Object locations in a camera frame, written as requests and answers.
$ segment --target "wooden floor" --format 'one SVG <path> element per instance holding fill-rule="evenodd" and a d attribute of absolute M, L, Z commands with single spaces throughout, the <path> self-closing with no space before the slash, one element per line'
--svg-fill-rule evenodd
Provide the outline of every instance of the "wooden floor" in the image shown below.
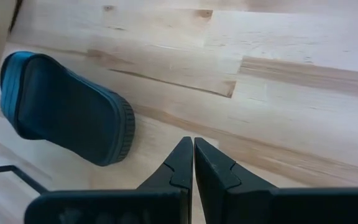
<path fill-rule="evenodd" d="M 0 165 L 50 190 L 135 188 L 183 136 L 279 187 L 358 186 L 358 1 L 25 0 L 8 42 L 5 56 L 49 54 L 136 112 L 127 159 L 97 167 L 21 139 L 0 110 Z M 36 194 L 12 205 L 19 183 L 0 181 L 0 223 L 21 223 Z"/>

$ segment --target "light wooden plank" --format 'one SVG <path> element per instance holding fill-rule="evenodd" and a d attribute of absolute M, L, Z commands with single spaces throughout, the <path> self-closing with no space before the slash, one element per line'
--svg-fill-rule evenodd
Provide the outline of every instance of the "light wooden plank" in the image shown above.
<path fill-rule="evenodd" d="M 59 0 L 38 0 L 61 4 Z M 358 2 L 352 0 L 66 0 L 68 4 L 113 5 L 123 9 L 209 9 L 225 11 L 358 14 Z"/>
<path fill-rule="evenodd" d="M 68 3 L 24 1 L 9 40 L 86 52 L 89 36 L 93 34 L 95 26 L 101 24 L 103 8 Z"/>
<path fill-rule="evenodd" d="M 230 111 L 240 136 L 358 166 L 356 96 L 244 76 Z"/>
<path fill-rule="evenodd" d="M 245 162 L 237 162 L 242 167 L 246 168 L 247 170 L 251 171 L 253 174 L 258 175 L 259 177 L 263 177 L 265 180 L 269 181 L 270 183 L 274 183 L 277 187 L 310 187 L 307 184 L 297 182 L 295 180 L 289 179 L 284 175 L 278 175 L 272 172 L 269 172 L 265 169 L 261 169 L 255 166 L 251 166 L 246 164 Z"/>
<path fill-rule="evenodd" d="M 265 139 L 265 141 L 258 141 L 221 129 L 192 123 L 153 108 L 137 106 L 136 111 L 168 124 L 215 138 L 219 141 L 220 149 L 238 162 L 268 170 L 269 172 L 265 174 L 273 172 L 295 180 L 287 183 L 279 181 L 277 183 L 279 186 L 290 187 L 291 183 L 295 182 L 315 187 L 358 186 L 358 166 L 317 156 L 313 154 L 314 151 L 298 152 L 298 149 L 269 144 Z M 269 175 L 264 176 L 264 173 L 259 173 L 259 175 L 265 179 L 274 179 Z"/>
<path fill-rule="evenodd" d="M 358 71 L 358 14 L 214 11 L 205 47 L 226 54 Z"/>
<path fill-rule="evenodd" d="M 102 67 L 231 97 L 239 59 L 195 50 L 95 37 L 87 57 Z"/>
<path fill-rule="evenodd" d="M 0 223 L 23 223 L 25 209 L 38 196 L 13 172 L 0 173 Z"/>
<path fill-rule="evenodd" d="M 103 6 L 100 35 L 174 47 L 202 47 L 210 10 L 120 10 Z"/>

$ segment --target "black strip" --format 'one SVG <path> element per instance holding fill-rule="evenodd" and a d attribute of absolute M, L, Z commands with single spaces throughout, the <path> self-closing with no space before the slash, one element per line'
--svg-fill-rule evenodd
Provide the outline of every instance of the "black strip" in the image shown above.
<path fill-rule="evenodd" d="M 11 25 L 9 26 L 9 32 L 12 32 L 13 27 L 15 26 L 17 15 L 19 14 L 20 8 L 22 7 L 22 2 L 23 2 L 23 0 L 16 1 L 16 6 L 15 6 L 15 11 L 13 12 L 12 22 L 11 22 Z"/>
<path fill-rule="evenodd" d="M 35 181 L 33 178 L 31 178 L 29 175 L 27 175 L 25 172 L 17 168 L 13 165 L 8 166 L 0 166 L 0 172 L 9 172 L 12 171 L 16 176 L 18 176 L 20 179 L 22 179 L 26 184 L 28 184 L 31 188 L 36 190 L 39 194 L 43 194 L 45 192 L 48 192 L 48 190 L 40 185 L 37 181 Z"/>

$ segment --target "slipper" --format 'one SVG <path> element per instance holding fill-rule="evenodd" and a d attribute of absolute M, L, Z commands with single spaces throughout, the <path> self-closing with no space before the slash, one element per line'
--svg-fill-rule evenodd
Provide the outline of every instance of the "slipper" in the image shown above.
<path fill-rule="evenodd" d="M 5 59 L 0 86 L 2 113 L 20 137 L 48 140 L 99 166 L 127 156 L 135 117 L 117 93 L 33 52 Z"/>

